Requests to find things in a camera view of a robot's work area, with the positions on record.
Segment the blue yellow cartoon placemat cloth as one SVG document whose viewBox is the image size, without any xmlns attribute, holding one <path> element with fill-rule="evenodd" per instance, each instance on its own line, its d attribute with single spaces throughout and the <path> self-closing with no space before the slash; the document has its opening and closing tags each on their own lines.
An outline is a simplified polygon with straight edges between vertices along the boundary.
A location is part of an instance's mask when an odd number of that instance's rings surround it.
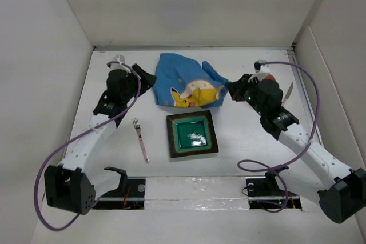
<svg viewBox="0 0 366 244">
<path fill-rule="evenodd" d="M 162 53 L 153 86 L 155 102 L 167 107 L 220 107 L 229 82 L 207 61 L 199 63 L 176 53 Z"/>
</svg>

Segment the pink plastic cup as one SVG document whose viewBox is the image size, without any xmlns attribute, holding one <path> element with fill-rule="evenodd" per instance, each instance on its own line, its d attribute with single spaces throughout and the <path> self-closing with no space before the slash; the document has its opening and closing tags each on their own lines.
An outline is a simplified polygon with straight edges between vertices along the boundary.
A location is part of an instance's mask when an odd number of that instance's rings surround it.
<svg viewBox="0 0 366 244">
<path fill-rule="evenodd" d="M 276 80 L 275 77 L 272 74 L 267 75 L 264 79 L 268 79 L 268 80 L 271 80 L 271 81 Z"/>
</svg>

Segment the green square ceramic plate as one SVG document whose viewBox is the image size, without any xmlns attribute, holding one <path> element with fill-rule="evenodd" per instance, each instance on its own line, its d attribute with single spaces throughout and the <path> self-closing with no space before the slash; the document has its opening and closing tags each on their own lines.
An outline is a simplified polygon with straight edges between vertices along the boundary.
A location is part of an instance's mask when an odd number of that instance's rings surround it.
<svg viewBox="0 0 366 244">
<path fill-rule="evenodd" d="M 166 117 L 171 158 L 218 153 L 213 118 L 209 110 Z"/>
</svg>

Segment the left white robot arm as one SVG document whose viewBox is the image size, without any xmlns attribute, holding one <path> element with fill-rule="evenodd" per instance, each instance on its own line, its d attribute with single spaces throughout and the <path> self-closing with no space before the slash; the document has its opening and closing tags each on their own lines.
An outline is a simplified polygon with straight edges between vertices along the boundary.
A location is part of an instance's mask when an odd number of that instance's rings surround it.
<svg viewBox="0 0 366 244">
<path fill-rule="evenodd" d="M 128 188 L 126 171 L 106 167 L 92 173 L 93 163 L 108 138 L 118 129 L 136 98 L 151 89 L 157 78 L 135 64 L 132 67 L 109 62 L 106 90 L 93 110 L 90 126 L 74 149 L 58 165 L 44 173 L 47 204 L 85 215 L 101 196 L 111 192 L 122 196 Z"/>
</svg>

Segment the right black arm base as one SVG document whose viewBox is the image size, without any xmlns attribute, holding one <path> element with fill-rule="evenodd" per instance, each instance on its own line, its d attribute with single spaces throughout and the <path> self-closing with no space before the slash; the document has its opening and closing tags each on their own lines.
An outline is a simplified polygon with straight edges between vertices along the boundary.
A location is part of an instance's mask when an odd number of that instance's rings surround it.
<svg viewBox="0 0 366 244">
<path fill-rule="evenodd" d="M 300 197 L 289 192 L 286 198 L 283 187 L 279 187 L 276 179 L 277 177 L 272 173 L 245 177 L 246 186 L 242 188 L 242 194 L 248 197 L 248 205 L 251 210 L 261 209 L 274 212 L 282 207 L 284 209 L 302 209 Z"/>
</svg>

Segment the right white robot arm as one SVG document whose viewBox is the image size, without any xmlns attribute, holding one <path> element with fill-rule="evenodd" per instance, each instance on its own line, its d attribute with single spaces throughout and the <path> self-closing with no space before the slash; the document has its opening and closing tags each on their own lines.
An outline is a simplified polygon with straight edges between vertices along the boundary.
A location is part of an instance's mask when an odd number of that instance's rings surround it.
<svg viewBox="0 0 366 244">
<path fill-rule="evenodd" d="M 275 168 L 280 176 L 264 181 L 269 194 L 276 195 L 286 187 L 318 205 L 335 223 L 343 223 L 365 208 L 365 170 L 352 169 L 310 140 L 299 120 L 282 106 L 283 91 L 275 80 L 259 81 L 244 74 L 238 81 L 227 83 L 226 88 L 234 101 L 247 102 L 260 115 L 264 130 L 293 151 L 317 177 L 315 181 L 296 178 L 284 164 Z"/>
</svg>

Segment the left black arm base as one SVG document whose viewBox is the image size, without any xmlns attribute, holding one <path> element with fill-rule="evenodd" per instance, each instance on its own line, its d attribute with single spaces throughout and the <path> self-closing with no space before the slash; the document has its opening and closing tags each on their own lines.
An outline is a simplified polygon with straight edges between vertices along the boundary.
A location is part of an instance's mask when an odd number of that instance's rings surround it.
<svg viewBox="0 0 366 244">
<path fill-rule="evenodd" d="M 106 167 L 112 180 L 104 181 L 103 195 L 96 194 L 94 210 L 143 210 L 145 208 L 145 177 L 129 177 L 123 169 Z"/>
</svg>

